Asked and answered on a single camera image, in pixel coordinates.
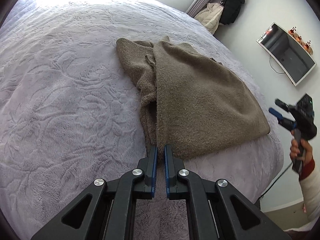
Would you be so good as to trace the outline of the right forearm white sleeve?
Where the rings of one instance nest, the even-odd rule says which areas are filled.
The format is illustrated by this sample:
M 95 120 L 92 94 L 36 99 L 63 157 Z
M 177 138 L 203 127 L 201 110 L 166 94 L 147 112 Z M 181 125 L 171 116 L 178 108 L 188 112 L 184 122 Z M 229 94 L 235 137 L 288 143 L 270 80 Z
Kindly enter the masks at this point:
M 314 221 L 319 218 L 319 168 L 314 159 L 304 165 L 299 183 L 308 220 Z

